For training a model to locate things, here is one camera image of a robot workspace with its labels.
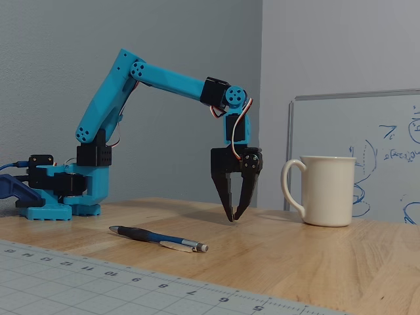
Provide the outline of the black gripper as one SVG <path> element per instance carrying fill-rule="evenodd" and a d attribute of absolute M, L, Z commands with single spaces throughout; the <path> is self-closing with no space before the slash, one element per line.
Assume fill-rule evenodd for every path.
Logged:
<path fill-rule="evenodd" d="M 249 207 L 263 168 L 260 148 L 236 146 L 235 150 L 239 158 L 234 155 L 231 146 L 211 150 L 211 178 L 230 222 L 238 220 Z M 240 201 L 235 214 L 232 207 L 231 173 L 241 173 L 242 177 Z"/>

